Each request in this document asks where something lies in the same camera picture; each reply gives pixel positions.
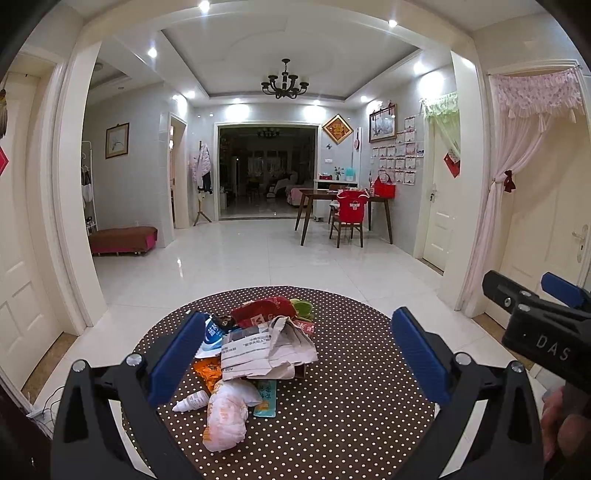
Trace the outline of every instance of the red bow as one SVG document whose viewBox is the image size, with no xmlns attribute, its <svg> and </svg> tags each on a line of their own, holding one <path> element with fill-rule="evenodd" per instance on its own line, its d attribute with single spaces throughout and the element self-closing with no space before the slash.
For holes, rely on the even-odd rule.
<svg viewBox="0 0 591 480">
<path fill-rule="evenodd" d="M 503 186 L 505 187 L 505 191 L 507 193 L 511 193 L 513 192 L 513 190 L 515 190 L 515 183 L 513 183 L 513 172 L 511 170 L 507 170 L 505 172 L 505 175 L 507 175 L 505 181 L 503 182 Z"/>
</svg>

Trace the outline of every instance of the white jacket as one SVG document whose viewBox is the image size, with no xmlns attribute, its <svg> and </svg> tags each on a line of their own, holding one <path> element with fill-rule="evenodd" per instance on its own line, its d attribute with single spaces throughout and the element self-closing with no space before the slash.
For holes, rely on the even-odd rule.
<svg viewBox="0 0 591 480">
<path fill-rule="evenodd" d="M 203 176 L 212 170 L 209 149 L 205 143 L 202 145 L 196 159 L 195 155 L 191 156 L 191 169 L 193 170 L 193 181 L 197 182 L 198 187 L 202 187 Z"/>
</svg>

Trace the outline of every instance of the chandelier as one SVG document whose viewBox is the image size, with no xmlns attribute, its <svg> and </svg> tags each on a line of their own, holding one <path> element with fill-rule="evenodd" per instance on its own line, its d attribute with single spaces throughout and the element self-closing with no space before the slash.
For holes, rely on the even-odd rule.
<svg viewBox="0 0 591 480">
<path fill-rule="evenodd" d="M 268 82 L 262 82 L 262 91 L 266 95 L 275 95 L 275 98 L 279 99 L 282 97 L 296 98 L 298 95 L 305 93 L 308 89 L 308 82 L 300 82 L 300 87 L 296 87 L 297 75 L 291 74 L 287 71 L 287 64 L 290 59 L 281 60 L 285 63 L 285 70 L 281 74 L 281 87 L 275 84 L 275 81 L 279 78 L 277 75 L 269 75 Z"/>
<path fill-rule="evenodd" d="M 275 138 L 279 137 L 281 131 L 278 128 L 261 128 L 259 129 L 256 134 L 261 138 Z"/>
</svg>

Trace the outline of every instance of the curtain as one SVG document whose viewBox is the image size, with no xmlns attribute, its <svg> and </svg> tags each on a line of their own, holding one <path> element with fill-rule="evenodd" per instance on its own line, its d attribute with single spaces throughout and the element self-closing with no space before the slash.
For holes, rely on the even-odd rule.
<svg viewBox="0 0 591 480">
<path fill-rule="evenodd" d="M 493 103 L 498 107 L 491 183 L 462 294 L 464 301 L 476 301 L 473 294 L 480 293 L 503 190 L 510 193 L 515 189 L 512 176 L 534 158 L 555 117 L 567 115 L 576 122 L 574 111 L 584 114 L 574 69 L 525 77 L 494 75 L 491 88 Z"/>
<path fill-rule="evenodd" d="M 439 127 L 450 156 L 457 163 L 460 161 L 460 109 L 457 104 L 457 92 L 438 98 L 423 99 L 422 103 L 425 117 Z"/>
</svg>

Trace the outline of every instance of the wooden table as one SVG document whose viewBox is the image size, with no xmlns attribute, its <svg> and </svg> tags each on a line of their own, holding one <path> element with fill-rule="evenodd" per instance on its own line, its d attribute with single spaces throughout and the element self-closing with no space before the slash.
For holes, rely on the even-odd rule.
<svg viewBox="0 0 591 480">
<path fill-rule="evenodd" d="M 300 200 L 300 208 L 297 211 L 297 220 L 295 221 L 295 230 L 297 231 L 298 225 L 300 224 L 300 218 L 302 210 L 304 209 L 304 204 L 306 203 L 306 199 L 308 199 L 308 205 L 306 206 L 306 218 L 304 219 L 304 231 L 301 233 L 301 243 L 300 245 L 304 245 L 304 240 L 306 239 L 306 232 L 308 231 L 308 223 L 310 222 L 310 215 L 312 213 L 312 204 L 314 200 L 336 200 L 337 199 L 337 192 L 331 192 L 330 190 L 318 190 L 318 189 L 302 189 L 301 191 L 301 200 Z M 376 195 L 372 195 L 369 197 L 368 200 L 368 229 L 371 231 L 371 204 L 372 202 L 381 202 L 384 204 L 384 209 L 386 211 L 386 223 L 388 224 L 388 236 L 390 238 L 390 245 L 392 245 L 392 220 L 390 219 L 390 205 L 388 204 L 388 200 L 385 197 L 378 197 Z"/>
<path fill-rule="evenodd" d="M 276 295 L 314 305 L 318 361 L 306 378 L 277 381 L 275 418 L 249 412 L 245 440 L 211 453 L 202 438 L 207 409 L 173 411 L 176 402 L 205 389 L 189 368 L 170 403 L 156 410 L 173 440 L 203 480 L 391 479 L 429 428 L 434 406 L 404 363 L 390 319 L 369 305 L 310 288 L 230 290 L 171 312 L 134 352 L 145 353 L 158 337 L 173 333 L 187 309 L 227 315 L 247 300 Z M 125 413 L 123 425 L 142 455 Z"/>
</svg>

